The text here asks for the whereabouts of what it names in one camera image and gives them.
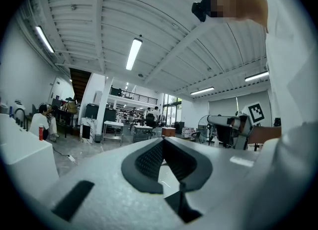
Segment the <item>black mezzanine railing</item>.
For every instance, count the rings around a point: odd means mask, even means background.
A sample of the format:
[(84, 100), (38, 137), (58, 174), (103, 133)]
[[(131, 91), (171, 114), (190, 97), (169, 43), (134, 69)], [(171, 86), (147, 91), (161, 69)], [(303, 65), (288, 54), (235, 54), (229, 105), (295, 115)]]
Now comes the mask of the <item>black mezzanine railing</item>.
[(141, 102), (145, 102), (145, 103), (149, 103), (149, 104), (157, 104), (157, 102), (158, 102), (158, 100), (156, 98), (136, 94), (136, 93), (129, 92), (126, 90), (122, 90), (120, 88), (111, 87), (109, 94), (114, 95), (114, 96), (123, 97), (126, 99), (141, 101)]

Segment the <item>black office chair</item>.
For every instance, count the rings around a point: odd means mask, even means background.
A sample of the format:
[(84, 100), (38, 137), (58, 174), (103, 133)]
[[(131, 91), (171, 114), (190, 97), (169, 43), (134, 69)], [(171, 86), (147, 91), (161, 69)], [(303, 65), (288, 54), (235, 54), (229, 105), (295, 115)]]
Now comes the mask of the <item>black office chair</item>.
[(155, 116), (153, 115), (153, 113), (148, 113), (146, 115), (146, 125), (148, 127), (151, 127), (151, 130), (149, 131), (150, 135), (152, 136), (153, 134), (155, 134), (154, 129), (157, 126), (157, 123), (155, 121)]

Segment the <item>white roller blind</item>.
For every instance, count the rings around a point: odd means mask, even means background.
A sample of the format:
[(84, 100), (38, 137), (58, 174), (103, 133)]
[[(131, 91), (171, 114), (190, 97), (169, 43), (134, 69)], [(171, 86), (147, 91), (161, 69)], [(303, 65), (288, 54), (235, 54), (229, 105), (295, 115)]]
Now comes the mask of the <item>white roller blind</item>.
[(252, 93), (244, 96), (222, 99), (209, 102), (209, 114), (222, 116), (234, 116), (238, 110), (249, 104), (259, 102), (265, 119), (260, 122), (261, 126), (271, 127), (271, 106), (267, 91)]

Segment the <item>person's right forearm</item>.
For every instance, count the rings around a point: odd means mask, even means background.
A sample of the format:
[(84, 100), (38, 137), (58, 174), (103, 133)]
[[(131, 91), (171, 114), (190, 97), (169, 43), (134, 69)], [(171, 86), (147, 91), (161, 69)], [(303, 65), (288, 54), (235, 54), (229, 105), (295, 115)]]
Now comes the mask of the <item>person's right forearm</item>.
[(264, 144), (268, 140), (280, 138), (281, 135), (281, 127), (254, 126), (248, 137), (248, 144)]

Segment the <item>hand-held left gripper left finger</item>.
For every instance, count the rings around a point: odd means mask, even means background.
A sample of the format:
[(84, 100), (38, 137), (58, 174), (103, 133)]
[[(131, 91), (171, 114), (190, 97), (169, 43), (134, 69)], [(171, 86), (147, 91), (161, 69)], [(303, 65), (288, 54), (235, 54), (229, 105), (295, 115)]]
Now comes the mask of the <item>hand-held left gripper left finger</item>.
[(42, 205), (53, 209), (80, 181), (94, 184), (70, 224), (80, 230), (175, 230), (184, 221), (163, 195), (142, 193), (122, 175), (126, 156), (152, 141), (142, 141), (96, 154), (60, 177), (41, 197)]

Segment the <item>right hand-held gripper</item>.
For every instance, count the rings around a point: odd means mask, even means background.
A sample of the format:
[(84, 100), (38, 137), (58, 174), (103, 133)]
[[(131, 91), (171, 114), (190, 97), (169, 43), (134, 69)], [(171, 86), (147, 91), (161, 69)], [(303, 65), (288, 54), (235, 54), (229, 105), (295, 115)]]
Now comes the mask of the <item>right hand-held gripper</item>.
[(259, 102), (246, 105), (233, 116), (209, 115), (207, 121), (213, 125), (231, 127), (230, 145), (234, 149), (246, 150), (249, 136), (254, 127), (260, 126), (264, 114)]

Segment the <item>white floor appliance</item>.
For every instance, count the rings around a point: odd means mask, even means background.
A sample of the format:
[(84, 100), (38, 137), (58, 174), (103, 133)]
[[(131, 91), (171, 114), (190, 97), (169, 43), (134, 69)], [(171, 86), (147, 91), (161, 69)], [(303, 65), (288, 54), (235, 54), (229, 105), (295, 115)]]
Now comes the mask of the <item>white floor appliance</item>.
[(14, 104), (13, 104), (13, 114), (15, 113), (15, 110), (16, 110), (17, 108), (22, 108), (22, 109), (26, 110), (25, 107), (24, 107), (24, 105), (21, 103), (21, 101), (16, 99), (16, 100), (14, 101)]

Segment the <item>white top metal table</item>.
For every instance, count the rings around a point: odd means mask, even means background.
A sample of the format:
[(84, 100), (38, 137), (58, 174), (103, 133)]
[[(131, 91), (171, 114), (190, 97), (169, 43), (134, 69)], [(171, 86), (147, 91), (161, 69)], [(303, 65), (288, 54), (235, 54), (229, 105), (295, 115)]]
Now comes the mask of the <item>white top metal table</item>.
[(133, 143), (151, 139), (153, 136), (153, 128), (149, 126), (134, 126)]
[[(123, 123), (105, 121), (102, 128), (102, 143), (104, 143), (105, 139), (118, 140), (121, 146), (123, 140), (123, 127)], [(113, 133), (108, 135), (107, 128), (113, 130)]]

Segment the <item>white door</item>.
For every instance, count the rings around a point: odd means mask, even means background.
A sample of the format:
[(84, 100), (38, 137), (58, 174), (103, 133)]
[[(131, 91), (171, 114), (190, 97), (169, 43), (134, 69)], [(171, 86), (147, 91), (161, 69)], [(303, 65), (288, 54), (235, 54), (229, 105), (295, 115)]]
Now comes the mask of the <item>white door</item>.
[(49, 93), (48, 103), (51, 104), (54, 99), (61, 99), (62, 95), (62, 80), (58, 77), (55, 78), (55, 81), (52, 85), (51, 91)]

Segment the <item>dark staircase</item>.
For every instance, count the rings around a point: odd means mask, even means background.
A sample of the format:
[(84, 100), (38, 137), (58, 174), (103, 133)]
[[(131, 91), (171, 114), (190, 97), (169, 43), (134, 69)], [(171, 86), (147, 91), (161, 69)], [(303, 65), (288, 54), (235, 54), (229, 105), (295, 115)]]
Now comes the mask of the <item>dark staircase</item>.
[(89, 81), (90, 72), (87, 71), (81, 71), (78, 69), (70, 68), (70, 75), (72, 80), (72, 86), (74, 90), (74, 99), (77, 101), (77, 103), (82, 101), (86, 85)]

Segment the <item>long ceiling light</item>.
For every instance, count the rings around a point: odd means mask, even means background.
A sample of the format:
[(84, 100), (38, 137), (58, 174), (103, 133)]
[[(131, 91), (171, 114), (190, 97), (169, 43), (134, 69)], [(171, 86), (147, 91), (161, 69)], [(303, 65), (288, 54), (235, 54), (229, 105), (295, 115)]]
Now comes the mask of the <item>long ceiling light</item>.
[(126, 63), (126, 70), (129, 70), (129, 71), (132, 70), (132, 67), (134, 65), (134, 62), (136, 60), (136, 57), (138, 55), (141, 45), (142, 45), (141, 39), (138, 39), (138, 38), (133, 39), (130, 52), (128, 55), (127, 63)]
[(252, 80), (255, 80), (255, 79), (262, 78), (262, 77), (266, 77), (268, 75), (269, 75), (269, 72), (265, 71), (265, 72), (262, 72), (262, 73), (258, 73), (258, 74), (246, 77), (244, 80), (245, 80), (245, 82), (248, 82), (248, 81), (252, 81)]
[(42, 42), (44, 43), (44, 45), (49, 50), (49, 52), (50, 53), (54, 53), (55, 51), (54, 51), (53, 47), (51, 46), (50, 42), (48, 41), (45, 33), (43, 32), (42, 27), (41, 26), (36, 26), (35, 29), (36, 29), (39, 37), (41, 38)]
[(201, 89), (195, 92), (190, 93), (191, 95), (197, 95), (197, 94), (201, 94), (201, 93), (206, 93), (208, 91), (212, 91), (214, 90), (214, 87), (209, 87), (209, 88), (205, 88), (205, 89)]

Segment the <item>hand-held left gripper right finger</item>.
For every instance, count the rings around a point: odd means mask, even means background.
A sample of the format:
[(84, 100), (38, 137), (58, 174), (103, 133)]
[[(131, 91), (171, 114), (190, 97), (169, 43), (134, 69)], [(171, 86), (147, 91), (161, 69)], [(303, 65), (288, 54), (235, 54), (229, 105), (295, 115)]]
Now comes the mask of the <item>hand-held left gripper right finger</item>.
[(166, 137), (163, 158), (164, 196), (179, 191), (202, 214), (222, 204), (262, 212), (273, 203), (273, 140), (257, 153)]

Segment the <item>black table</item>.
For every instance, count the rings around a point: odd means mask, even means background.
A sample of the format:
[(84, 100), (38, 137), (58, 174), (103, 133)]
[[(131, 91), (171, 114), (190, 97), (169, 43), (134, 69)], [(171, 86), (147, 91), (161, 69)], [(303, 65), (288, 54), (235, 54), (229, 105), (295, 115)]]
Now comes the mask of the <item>black table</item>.
[(181, 193), (175, 192), (167, 197), (165, 197), (166, 203), (171, 207), (171, 209), (178, 215), (179, 214), (179, 206), (180, 206), (180, 196)]

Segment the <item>large black bin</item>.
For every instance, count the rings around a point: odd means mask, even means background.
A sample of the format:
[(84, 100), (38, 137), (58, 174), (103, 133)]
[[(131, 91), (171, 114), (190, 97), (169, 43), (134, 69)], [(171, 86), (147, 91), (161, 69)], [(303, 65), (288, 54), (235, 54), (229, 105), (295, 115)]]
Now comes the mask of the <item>large black bin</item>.
[(98, 110), (99, 110), (98, 104), (89, 103), (86, 105), (84, 117), (90, 118), (90, 119), (97, 119)]
[(116, 110), (112, 108), (106, 108), (104, 113), (103, 121), (116, 121)]

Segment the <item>person's white shirt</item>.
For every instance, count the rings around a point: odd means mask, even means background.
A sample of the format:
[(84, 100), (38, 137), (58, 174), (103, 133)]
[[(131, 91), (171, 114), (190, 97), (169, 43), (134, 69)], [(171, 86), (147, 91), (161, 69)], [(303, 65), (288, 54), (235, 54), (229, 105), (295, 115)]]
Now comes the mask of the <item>person's white shirt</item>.
[(299, 0), (267, 0), (267, 63), (282, 137), (264, 144), (269, 164), (246, 230), (307, 230), (318, 201), (318, 35)]

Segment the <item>black standing fan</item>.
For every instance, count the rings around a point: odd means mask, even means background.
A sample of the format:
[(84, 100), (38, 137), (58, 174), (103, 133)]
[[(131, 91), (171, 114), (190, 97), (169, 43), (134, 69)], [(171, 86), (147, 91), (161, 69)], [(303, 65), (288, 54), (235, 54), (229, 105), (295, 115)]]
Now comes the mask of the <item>black standing fan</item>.
[(209, 146), (214, 146), (217, 131), (215, 125), (208, 121), (209, 116), (205, 115), (199, 120), (197, 132), (200, 132), (200, 143), (208, 143)]

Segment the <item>black bathtub faucet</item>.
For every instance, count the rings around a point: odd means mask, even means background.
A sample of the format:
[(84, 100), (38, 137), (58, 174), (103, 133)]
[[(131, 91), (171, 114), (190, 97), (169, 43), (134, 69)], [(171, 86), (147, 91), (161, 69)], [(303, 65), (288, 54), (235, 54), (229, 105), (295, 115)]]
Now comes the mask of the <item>black bathtub faucet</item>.
[(14, 115), (16, 123), (23, 129), (26, 129), (25, 110), (22, 108), (17, 108)]

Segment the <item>marble pattern cabinet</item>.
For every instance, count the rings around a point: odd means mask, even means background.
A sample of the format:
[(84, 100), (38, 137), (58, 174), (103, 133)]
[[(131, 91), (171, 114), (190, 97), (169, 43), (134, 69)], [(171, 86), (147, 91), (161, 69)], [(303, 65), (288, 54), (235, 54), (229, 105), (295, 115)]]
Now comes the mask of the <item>marble pattern cabinet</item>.
[(92, 118), (81, 118), (80, 120), (80, 138), (87, 144), (94, 142), (96, 134), (96, 119)]

